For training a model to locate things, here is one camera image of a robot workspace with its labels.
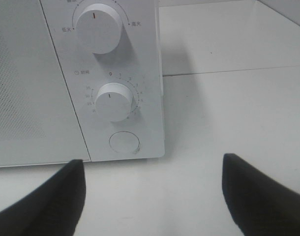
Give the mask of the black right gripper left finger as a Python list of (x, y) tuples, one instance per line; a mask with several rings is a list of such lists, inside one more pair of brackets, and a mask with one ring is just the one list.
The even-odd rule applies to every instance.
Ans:
[(0, 211), (0, 236), (72, 236), (85, 199), (84, 164), (75, 159), (34, 191)]

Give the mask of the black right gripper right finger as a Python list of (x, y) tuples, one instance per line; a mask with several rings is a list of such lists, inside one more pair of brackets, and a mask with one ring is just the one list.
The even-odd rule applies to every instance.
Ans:
[(300, 236), (300, 194), (233, 153), (223, 156), (222, 192), (245, 236)]

